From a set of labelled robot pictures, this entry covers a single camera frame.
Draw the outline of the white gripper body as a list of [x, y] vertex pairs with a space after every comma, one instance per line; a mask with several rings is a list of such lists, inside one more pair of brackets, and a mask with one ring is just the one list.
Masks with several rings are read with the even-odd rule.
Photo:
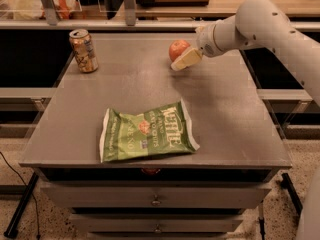
[[220, 21], [214, 21], [213, 23], [203, 26], [204, 30], [201, 33], [196, 33], [197, 48], [206, 57], [213, 58], [223, 54], [215, 38], [215, 31], [219, 24]]

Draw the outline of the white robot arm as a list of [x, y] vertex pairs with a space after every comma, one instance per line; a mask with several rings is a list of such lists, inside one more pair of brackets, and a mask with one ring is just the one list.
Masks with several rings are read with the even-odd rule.
[[270, 0], [245, 0], [235, 15], [199, 26], [195, 32], [197, 46], [183, 51], [172, 62], [173, 70], [194, 65], [204, 56], [266, 48], [320, 105], [320, 43], [294, 28]]

